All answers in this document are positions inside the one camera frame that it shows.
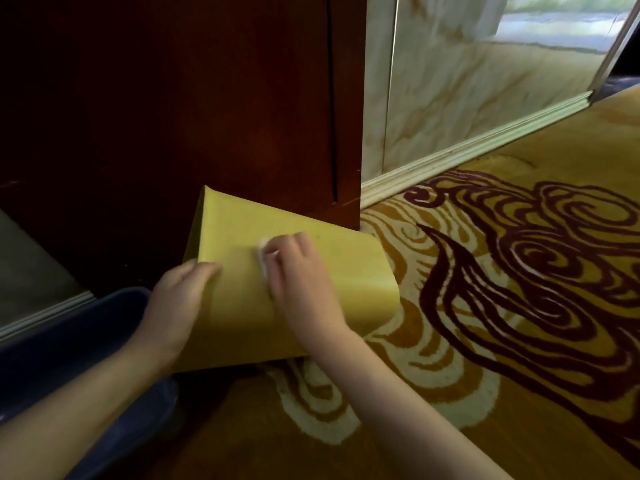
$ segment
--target blue container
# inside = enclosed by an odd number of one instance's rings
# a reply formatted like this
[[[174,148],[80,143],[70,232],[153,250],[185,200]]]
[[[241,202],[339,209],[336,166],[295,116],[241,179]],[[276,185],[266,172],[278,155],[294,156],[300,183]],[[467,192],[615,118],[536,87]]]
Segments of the blue container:
[[[126,288],[0,347],[0,424],[113,354],[137,328],[149,299]],[[158,432],[178,398],[163,379],[140,396],[67,476],[92,478]]]

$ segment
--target person's right arm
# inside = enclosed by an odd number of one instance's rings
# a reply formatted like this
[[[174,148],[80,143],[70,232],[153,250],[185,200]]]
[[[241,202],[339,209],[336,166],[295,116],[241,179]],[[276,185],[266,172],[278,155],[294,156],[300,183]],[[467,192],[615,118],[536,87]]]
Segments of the person's right arm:
[[[271,293],[300,345],[410,478],[511,478],[349,329],[331,278],[305,233],[277,236],[264,253]]]

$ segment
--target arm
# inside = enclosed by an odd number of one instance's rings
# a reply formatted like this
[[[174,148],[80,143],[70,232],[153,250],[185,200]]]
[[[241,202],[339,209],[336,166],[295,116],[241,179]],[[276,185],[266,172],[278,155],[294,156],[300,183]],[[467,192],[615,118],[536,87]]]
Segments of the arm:
[[[510,479],[348,328],[306,234],[278,236],[264,252],[271,292],[296,338],[409,478]]]
[[[204,285],[219,268],[190,261],[165,273],[123,348],[2,426],[3,478],[64,478],[128,405],[169,370],[189,337]]]

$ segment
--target patterned carpet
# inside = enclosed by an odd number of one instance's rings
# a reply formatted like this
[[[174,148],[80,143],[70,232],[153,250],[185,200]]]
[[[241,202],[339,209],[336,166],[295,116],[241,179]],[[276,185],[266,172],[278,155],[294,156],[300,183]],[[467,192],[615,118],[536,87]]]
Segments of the patterned carpet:
[[[374,350],[514,478],[640,479],[640,87],[362,214],[402,309]],[[398,478],[309,359],[184,374],[104,478]]]

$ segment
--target person's left hand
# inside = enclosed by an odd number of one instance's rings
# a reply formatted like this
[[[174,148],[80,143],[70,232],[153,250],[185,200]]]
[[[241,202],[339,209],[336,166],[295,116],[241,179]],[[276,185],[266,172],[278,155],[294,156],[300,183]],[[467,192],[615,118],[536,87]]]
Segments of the person's left hand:
[[[220,269],[220,263],[192,259],[164,273],[125,348],[153,361],[160,372],[166,371],[187,343],[204,286]]]

